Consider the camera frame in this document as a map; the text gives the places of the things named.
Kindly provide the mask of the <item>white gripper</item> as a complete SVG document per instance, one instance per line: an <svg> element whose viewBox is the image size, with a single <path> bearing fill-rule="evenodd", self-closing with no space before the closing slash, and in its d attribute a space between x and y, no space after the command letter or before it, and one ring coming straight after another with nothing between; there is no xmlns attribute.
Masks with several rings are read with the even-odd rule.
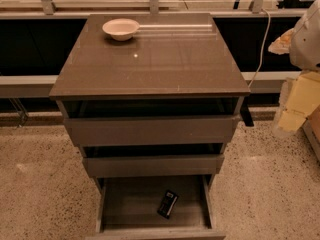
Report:
<svg viewBox="0 0 320 240"><path fill-rule="evenodd" d="M288 54L292 65L301 70L296 79L287 79L280 93L278 127L296 132L320 105L320 0L315 0L294 28L273 41L268 51Z"/></svg>

